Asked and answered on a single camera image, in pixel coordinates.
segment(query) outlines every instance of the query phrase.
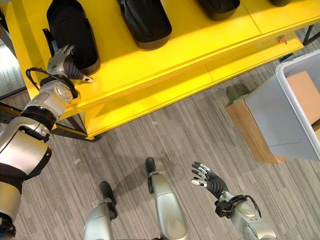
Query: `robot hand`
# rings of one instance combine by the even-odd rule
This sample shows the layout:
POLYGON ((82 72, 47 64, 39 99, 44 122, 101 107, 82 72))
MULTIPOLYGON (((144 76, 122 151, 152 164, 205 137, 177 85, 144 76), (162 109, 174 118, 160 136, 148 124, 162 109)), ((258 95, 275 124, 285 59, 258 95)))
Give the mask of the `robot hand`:
POLYGON ((251 196, 233 195, 229 192, 225 181, 200 162, 195 161, 192 167, 196 170, 192 169, 191 171, 201 179, 194 177, 191 183, 205 187, 218 199, 215 202, 215 213, 220 218, 231 219, 235 228, 241 232, 244 240, 277 239, 269 224, 261 218, 260 210, 251 196), (248 204, 247 198, 252 200, 255 208, 248 204))
POLYGON ((191 171, 201 177, 201 180, 198 177, 194 177, 193 180, 191 180, 192 184, 205 187, 216 199, 219 199, 224 192, 229 191, 225 181, 211 171, 206 165, 195 161, 194 164, 192 164, 192 167, 196 170, 192 169, 191 171))
POLYGON ((84 75, 74 64, 72 59, 72 51, 75 49, 74 45, 66 45, 60 48, 48 63, 48 72, 56 76, 64 76, 68 79, 81 80, 85 83, 93 83, 94 79, 90 76, 84 75))

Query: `white bin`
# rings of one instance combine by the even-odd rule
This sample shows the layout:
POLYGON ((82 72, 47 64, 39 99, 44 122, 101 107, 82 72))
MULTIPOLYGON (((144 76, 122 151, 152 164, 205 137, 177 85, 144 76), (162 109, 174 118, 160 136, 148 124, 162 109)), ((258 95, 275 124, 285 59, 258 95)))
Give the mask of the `white bin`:
POLYGON ((244 101, 274 155, 320 161, 320 142, 286 78, 303 70, 320 92, 320 50, 316 50, 279 64, 275 75, 244 101))

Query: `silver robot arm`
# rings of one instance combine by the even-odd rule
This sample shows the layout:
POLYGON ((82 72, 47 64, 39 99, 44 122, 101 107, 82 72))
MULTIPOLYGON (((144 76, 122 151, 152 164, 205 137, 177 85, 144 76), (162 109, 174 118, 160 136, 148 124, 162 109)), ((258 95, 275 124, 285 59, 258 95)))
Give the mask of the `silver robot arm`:
POLYGON ((192 172, 201 178, 194 177, 191 183, 205 187, 218 199, 215 202, 215 212, 221 218, 231 219, 244 240, 277 239, 270 225, 261 218, 260 210, 251 196, 233 195, 226 183, 200 162, 194 162, 192 167, 196 169, 192 172), (255 208, 248 204, 247 198, 252 200, 255 208))
MULTIPOLYGON (((74 79, 74 73, 79 72, 70 59, 72 49, 73 46, 60 49, 49 60, 48 72, 35 67, 26 71, 28 78, 31 76, 30 70, 46 73, 49 77, 41 81, 39 94, 0 134, 0 239, 2 240, 15 236, 14 222, 20 206, 23 182, 39 175, 48 163, 52 154, 46 144, 50 138, 50 130, 71 100, 78 96, 70 80, 74 79)), ((78 73, 78 79, 91 78, 78 73)))

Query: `black tray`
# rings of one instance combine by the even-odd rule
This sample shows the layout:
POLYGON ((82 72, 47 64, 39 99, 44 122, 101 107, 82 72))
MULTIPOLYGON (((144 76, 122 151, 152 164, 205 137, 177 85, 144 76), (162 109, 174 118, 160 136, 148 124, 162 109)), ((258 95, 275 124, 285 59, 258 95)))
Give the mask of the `black tray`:
POLYGON ((168 42, 172 27, 160 0, 117 1, 126 26, 140 48, 154 50, 168 42))
POLYGON ((76 0, 53 0, 46 12, 49 29, 43 29, 53 54, 65 45, 74 45, 74 64, 85 75, 96 72, 100 60, 91 25, 76 0))
POLYGON ((271 0, 271 2, 277 7, 284 7, 285 5, 290 3, 291 0, 271 0))
POLYGON ((240 0, 197 0, 206 14, 215 21, 225 20, 235 13, 240 0))

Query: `yellow shelf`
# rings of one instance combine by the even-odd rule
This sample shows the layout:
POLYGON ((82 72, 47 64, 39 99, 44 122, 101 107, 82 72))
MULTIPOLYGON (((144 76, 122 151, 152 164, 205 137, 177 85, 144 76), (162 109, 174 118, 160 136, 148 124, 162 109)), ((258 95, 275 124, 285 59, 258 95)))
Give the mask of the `yellow shelf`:
MULTIPOLYGON (((76 86, 80 97, 72 101, 61 119, 243 52, 284 31, 293 31, 320 19, 319 0, 299 0, 298 5, 293 1, 286 10, 290 21, 274 26, 274 22, 270 23, 273 21, 271 13, 253 17, 256 15, 253 4, 268 13, 280 11, 281 8, 270 5, 269 0, 244 0, 244 5, 225 21, 210 20, 195 0, 183 3, 162 0, 172 24, 171 39, 160 49, 141 51, 121 17, 116 0, 95 0, 94 4, 90 0, 80 2, 94 31, 101 68, 93 75, 95 83, 76 86), (309 10, 312 14, 297 14, 302 5, 304 12, 309 10), (263 27, 270 28, 270 32, 262 34, 263 27)), ((3 6, 22 73, 30 67, 46 67, 50 53, 42 29, 48 28, 46 12, 50 3, 51 0, 15 0, 3 6)), ((23 76, 32 98, 38 92, 23 76)))
POLYGON ((83 119, 88 136, 92 138, 301 48, 298 37, 291 33, 287 44, 271 39, 92 107, 85 111, 83 119))
POLYGON ((262 34, 292 31, 319 21, 320 0, 292 0, 275 7, 270 0, 241 0, 262 34))

